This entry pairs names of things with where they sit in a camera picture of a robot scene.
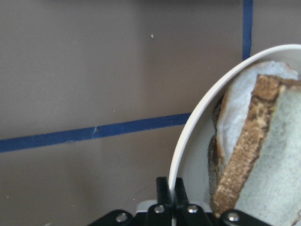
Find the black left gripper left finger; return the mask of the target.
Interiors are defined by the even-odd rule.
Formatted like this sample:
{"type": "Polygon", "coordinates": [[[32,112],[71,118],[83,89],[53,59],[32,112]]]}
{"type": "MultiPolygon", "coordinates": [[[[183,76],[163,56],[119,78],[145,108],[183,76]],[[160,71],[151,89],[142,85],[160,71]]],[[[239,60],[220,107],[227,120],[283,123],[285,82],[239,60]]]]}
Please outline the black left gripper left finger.
{"type": "Polygon", "coordinates": [[[156,178],[157,203],[148,208],[146,226],[171,226],[173,202],[166,177],[156,178]]]}

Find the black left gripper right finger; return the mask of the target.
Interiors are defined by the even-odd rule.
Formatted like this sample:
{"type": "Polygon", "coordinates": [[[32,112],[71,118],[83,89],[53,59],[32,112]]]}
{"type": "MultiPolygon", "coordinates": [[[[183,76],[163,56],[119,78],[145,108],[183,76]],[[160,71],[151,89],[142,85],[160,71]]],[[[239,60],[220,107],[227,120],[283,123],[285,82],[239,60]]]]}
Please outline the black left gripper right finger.
{"type": "Polygon", "coordinates": [[[177,226],[212,226],[204,210],[189,203],[183,179],[177,178],[174,187],[175,224],[177,226]]]}

